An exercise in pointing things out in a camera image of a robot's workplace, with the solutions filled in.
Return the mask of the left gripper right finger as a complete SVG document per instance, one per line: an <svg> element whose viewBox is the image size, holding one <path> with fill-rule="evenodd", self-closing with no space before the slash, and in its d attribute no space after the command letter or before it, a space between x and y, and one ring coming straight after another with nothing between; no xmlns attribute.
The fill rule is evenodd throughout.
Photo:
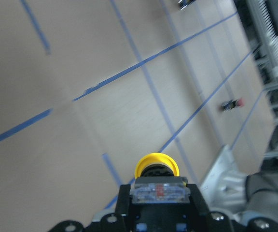
<svg viewBox="0 0 278 232"><path fill-rule="evenodd" d="M196 184L187 184L190 190L189 222L195 232L207 232L209 208Z"/></svg>

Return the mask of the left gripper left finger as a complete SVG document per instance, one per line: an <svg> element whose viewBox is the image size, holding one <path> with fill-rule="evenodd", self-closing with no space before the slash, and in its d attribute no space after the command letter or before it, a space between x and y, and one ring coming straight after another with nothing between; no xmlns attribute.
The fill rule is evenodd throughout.
<svg viewBox="0 0 278 232"><path fill-rule="evenodd" d="M117 221L114 222L114 232L128 232L129 229L129 208L130 208L130 189L131 185L121 185L119 188L117 203L115 206L114 216Z"/></svg>

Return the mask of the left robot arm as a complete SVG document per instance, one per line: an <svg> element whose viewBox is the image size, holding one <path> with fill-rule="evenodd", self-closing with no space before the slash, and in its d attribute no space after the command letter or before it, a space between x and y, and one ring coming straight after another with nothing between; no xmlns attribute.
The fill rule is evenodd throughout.
<svg viewBox="0 0 278 232"><path fill-rule="evenodd" d="M171 173L122 185L116 232L278 232L278 174L210 174L202 187Z"/></svg>

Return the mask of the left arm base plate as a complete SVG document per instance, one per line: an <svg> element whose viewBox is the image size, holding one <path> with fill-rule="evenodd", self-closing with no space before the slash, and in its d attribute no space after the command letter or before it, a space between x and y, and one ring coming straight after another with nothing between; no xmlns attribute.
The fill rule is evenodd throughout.
<svg viewBox="0 0 278 232"><path fill-rule="evenodd" d="M200 186L209 208L237 212L246 205L247 175L242 173L228 145L221 148Z"/></svg>

